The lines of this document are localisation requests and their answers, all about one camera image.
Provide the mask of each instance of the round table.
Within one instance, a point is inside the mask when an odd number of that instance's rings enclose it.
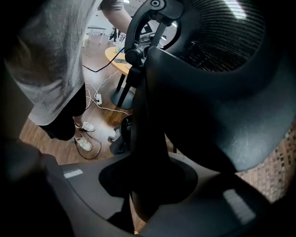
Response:
[[[117,52],[115,51],[115,47],[110,47],[105,50],[105,55],[109,61],[111,61]],[[125,59],[124,53],[119,53],[116,58]],[[129,70],[131,68],[131,65],[129,63],[120,63],[112,61],[112,66],[115,67],[118,71],[122,73],[117,88],[113,89],[110,92],[110,99],[114,105],[117,107],[120,107],[122,109],[132,109],[133,107],[133,99],[134,99],[134,93],[132,93],[130,90],[127,92],[126,95],[123,94],[124,88],[121,87],[122,83],[124,81],[125,76],[129,74]]]

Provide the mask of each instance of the shoe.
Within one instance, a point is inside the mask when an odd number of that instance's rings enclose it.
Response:
[[[92,145],[87,141],[87,139],[81,135],[80,138],[74,138],[77,144],[84,150],[90,151],[92,149]]]
[[[84,131],[95,131],[96,130],[92,124],[90,124],[86,121],[82,121],[82,126],[78,126],[75,124],[75,127],[77,129],[82,129]]]

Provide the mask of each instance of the screw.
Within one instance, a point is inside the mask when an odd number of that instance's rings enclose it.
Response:
[[[157,0],[154,0],[154,1],[151,2],[151,5],[152,6],[159,6],[160,5],[160,2],[157,1]]]

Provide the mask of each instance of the mesh backrest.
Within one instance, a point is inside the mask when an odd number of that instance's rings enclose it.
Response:
[[[264,18],[251,0],[183,0],[181,34],[186,43],[176,56],[215,72],[245,64],[263,38]]]

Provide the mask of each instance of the white power strip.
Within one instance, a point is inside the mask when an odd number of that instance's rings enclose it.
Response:
[[[96,103],[98,106],[100,106],[102,104],[102,96],[101,94],[96,94]]]

